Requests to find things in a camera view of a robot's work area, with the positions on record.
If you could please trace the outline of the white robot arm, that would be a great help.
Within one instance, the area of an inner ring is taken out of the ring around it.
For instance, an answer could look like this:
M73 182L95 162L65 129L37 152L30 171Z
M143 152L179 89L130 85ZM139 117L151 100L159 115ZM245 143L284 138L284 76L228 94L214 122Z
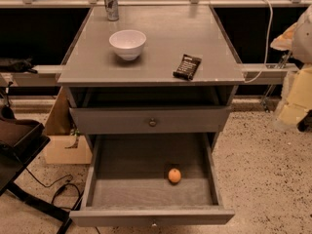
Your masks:
M282 99L275 111L275 127L286 130L297 127L312 110L312 5L270 47L291 51L293 58L303 63L299 71L284 79Z

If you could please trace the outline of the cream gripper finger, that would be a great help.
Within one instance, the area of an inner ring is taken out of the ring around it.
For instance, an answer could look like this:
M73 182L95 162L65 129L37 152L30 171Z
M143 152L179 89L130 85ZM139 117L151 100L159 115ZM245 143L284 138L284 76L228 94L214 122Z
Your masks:
M281 100L274 112L278 130L295 128L312 110L312 64L304 64L284 79Z

